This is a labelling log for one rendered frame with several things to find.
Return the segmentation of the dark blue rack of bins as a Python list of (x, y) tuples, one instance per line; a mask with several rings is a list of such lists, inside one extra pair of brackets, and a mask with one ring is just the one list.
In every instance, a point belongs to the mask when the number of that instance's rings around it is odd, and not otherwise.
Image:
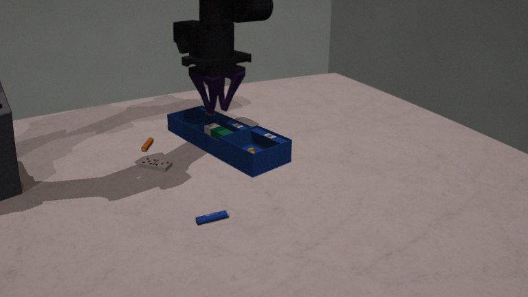
[[(168, 130), (239, 171), (256, 177), (291, 162), (292, 140), (261, 126), (249, 126), (201, 105), (167, 114)], [(216, 123), (234, 133), (219, 140), (204, 133)], [(251, 153), (249, 148), (256, 152)]]

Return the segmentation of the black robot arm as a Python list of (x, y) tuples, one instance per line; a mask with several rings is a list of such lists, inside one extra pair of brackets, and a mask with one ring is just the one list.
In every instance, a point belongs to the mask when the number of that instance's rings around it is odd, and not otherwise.
[(213, 25), (222, 25), (226, 30), (229, 23), (267, 20), (272, 11), (272, 0), (199, 0), (199, 21), (173, 22), (173, 40), (179, 53), (202, 58), (202, 28), (199, 24), (209, 25), (209, 30)]

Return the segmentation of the orange cylinder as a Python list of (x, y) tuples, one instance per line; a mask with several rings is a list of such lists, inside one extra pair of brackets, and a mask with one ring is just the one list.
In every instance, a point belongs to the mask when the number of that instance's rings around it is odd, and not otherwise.
[(142, 148), (141, 148), (142, 151), (145, 152), (145, 151), (149, 148), (149, 146), (153, 143), (153, 140), (154, 140), (154, 139), (153, 139), (152, 137), (150, 137), (150, 138), (144, 143), (144, 145), (142, 146)]

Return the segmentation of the dark blue cylinder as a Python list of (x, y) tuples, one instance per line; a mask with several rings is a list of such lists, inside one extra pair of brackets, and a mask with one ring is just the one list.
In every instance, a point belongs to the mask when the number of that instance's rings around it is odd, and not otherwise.
[(225, 219), (225, 218), (228, 218), (229, 216), (230, 214), (228, 210), (223, 210), (220, 212), (215, 212), (212, 214), (206, 214), (204, 216), (196, 217), (195, 220), (196, 220), (197, 225), (201, 225), (204, 223), (209, 223), (209, 222), (217, 221), (220, 219)]

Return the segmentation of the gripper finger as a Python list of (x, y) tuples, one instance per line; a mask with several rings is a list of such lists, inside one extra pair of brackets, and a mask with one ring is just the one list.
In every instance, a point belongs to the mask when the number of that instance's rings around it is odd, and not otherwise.
[[(243, 80), (243, 78), (245, 77), (245, 71), (242, 71), (239, 73), (233, 73), (233, 74), (226, 74), (220, 77), (221, 77), (221, 83), (220, 83), (219, 93), (218, 93), (219, 104), (220, 104), (221, 110), (227, 111), (236, 90), (241, 84), (241, 81)], [(226, 98), (224, 94), (225, 78), (229, 78), (231, 80)]]
[[(215, 107), (217, 103), (217, 96), (219, 93), (221, 77), (220, 76), (217, 76), (217, 77), (202, 76), (199, 74), (192, 73), (190, 71), (189, 71), (189, 76), (191, 80), (193, 81), (194, 85), (196, 86), (197, 91), (199, 92), (201, 96), (201, 99), (203, 100), (207, 113), (209, 113), (210, 115), (214, 115)], [(204, 82), (208, 86), (210, 101), (208, 100)]]

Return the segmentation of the white domino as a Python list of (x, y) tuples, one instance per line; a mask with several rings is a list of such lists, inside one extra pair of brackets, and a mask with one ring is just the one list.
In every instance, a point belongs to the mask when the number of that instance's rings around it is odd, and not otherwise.
[(171, 166), (173, 166), (173, 162), (146, 157), (139, 163), (139, 165), (141, 168), (166, 172)]

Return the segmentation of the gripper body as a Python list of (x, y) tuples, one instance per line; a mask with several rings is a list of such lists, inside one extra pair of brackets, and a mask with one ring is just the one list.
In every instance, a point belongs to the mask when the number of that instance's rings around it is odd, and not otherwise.
[(252, 62), (252, 55), (234, 50), (234, 23), (226, 25), (199, 24), (202, 28), (202, 58), (183, 56), (183, 66), (188, 71), (202, 76), (217, 77), (226, 74), (245, 72), (245, 67), (237, 63)]

